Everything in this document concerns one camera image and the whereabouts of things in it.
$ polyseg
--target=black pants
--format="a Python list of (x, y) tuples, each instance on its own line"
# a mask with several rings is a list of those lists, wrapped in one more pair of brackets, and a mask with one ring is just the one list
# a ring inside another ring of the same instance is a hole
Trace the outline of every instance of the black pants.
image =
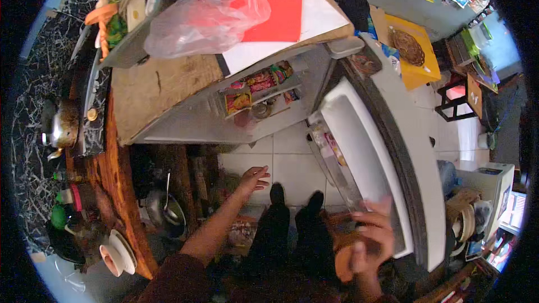
[(260, 217), (257, 233), (246, 259), (248, 274), (264, 277), (284, 267), (309, 277), (335, 280), (333, 240), (318, 211), (302, 208), (295, 217), (298, 245), (291, 256), (287, 250), (290, 210), (271, 205)]

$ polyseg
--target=red cutting board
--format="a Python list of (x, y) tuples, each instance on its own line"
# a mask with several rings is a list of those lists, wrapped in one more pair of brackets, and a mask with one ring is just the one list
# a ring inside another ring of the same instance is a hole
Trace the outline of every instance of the red cutting board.
[(246, 30), (243, 41), (299, 41), (302, 0), (267, 1), (271, 6), (270, 18)]

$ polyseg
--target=orange plastic toy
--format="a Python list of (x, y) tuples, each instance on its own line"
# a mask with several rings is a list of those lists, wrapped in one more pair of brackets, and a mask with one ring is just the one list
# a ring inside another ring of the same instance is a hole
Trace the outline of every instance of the orange plastic toy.
[(108, 55), (108, 42), (107, 42), (107, 23), (114, 14), (118, 13), (118, 4), (108, 3), (108, 0), (99, 0), (95, 4), (95, 10), (88, 13), (84, 24), (91, 25), (99, 23), (99, 40), (101, 42), (101, 62)]

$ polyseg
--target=brown sleeve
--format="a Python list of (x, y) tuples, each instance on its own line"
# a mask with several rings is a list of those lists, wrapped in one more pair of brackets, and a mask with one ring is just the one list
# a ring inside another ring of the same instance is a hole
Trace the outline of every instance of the brown sleeve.
[(202, 262), (177, 253), (165, 259), (136, 302), (206, 302), (209, 296), (210, 284)]
[(399, 300), (393, 295), (383, 295), (376, 303), (399, 303)]

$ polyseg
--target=open refrigerator door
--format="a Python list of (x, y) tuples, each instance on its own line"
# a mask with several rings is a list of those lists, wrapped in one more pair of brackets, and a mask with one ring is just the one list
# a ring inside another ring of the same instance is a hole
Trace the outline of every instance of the open refrigerator door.
[(332, 88), (308, 118), (310, 145), (351, 212), (364, 210), (361, 199), (392, 197), (394, 258), (414, 253), (432, 271), (444, 259), (446, 236), (435, 155), (391, 63), (367, 34), (361, 38), (376, 70), (367, 75), (338, 60)]

